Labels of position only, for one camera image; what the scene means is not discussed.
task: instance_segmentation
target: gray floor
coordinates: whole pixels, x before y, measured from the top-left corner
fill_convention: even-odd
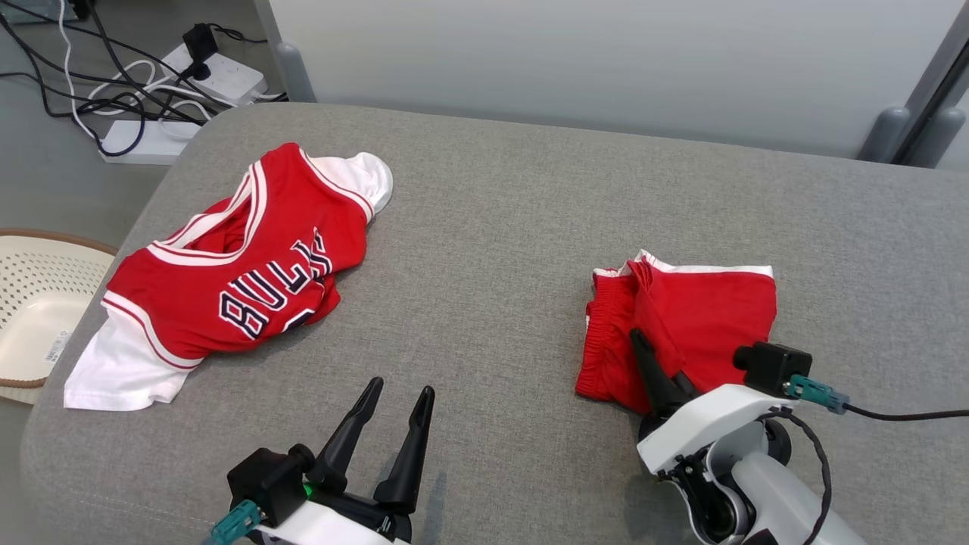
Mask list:
[[[264,32],[250,2],[238,0],[100,0],[98,13],[109,34],[159,57],[181,43],[196,22],[217,22],[247,37]],[[93,23],[81,23],[94,29]],[[64,45],[55,25],[15,27],[40,54],[60,64]],[[70,34],[74,72],[109,78],[117,71],[100,40]],[[219,38],[220,52],[266,74],[269,92],[280,82],[267,46],[244,45]],[[119,50],[124,63],[139,57]],[[0,73],[31,72],[26,57],[0,32]],[[135,72],[136,78],[144,78]],[[57,72],[45,69],[49,84],[66,90]],[[76,85],[78,95],[93,88]],[[66,112],[66,99],[51,96],[56,112]],[[112,118],[89,115],[89,126],[104,136]],[[37,85],[26,78],[0,80],[0,228],[19,227],[70,233],[118,246],[165,175],[167,167],[111,165],[94,144],[66,119],[44,113]],[[19,443],[30,406],[0,399],[0,542],[52,543],[22,501],[19,487]]]

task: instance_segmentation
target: white sleeve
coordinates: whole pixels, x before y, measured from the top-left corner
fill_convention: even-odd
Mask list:
[[[187,374],[155,354],[135,320],[108,308],[108,321],[87,343],[64,385],[64,406],[127,411],[168,403]]]
[[[391,199],[393,175],[391,169],[371,153],[358,153],[349,159],[339,157],[311,157],[313,165],[324,176],[361,195],[379,212]]]

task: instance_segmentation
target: beige plastic basket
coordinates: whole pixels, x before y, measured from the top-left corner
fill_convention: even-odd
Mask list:
[[[37,400],[114,253],[70,235],[0,229],[0,397]]]

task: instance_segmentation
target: white panel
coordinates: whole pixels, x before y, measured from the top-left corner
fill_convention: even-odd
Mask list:
[[[852,156],[962,0],[270,0],[321,102]]]
[[[962,99],[955,105],[963,112],[969,113],[969,93],[962,95]],[[962,126],[959,134],[955,135],[953,143],[949,145],[946,154],[942,156],[935,167],[944,171],[969,172],[969,130]]]

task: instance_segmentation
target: teal connector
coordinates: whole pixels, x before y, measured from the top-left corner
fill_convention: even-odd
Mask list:
[[[249,499],[244,499],[235,509],[229,512],[210,532],[215,545],[232,545],[238,539],[245,537],[256,525],[262,521],[259,507]]]
[[[799,400],[817,403],[820,406],[827,407],[829,411],[835,414],[844,414],[845,403],[849,402],[848,396],[835,392],[829,385],[799,374],[791,376],[787,395]]]

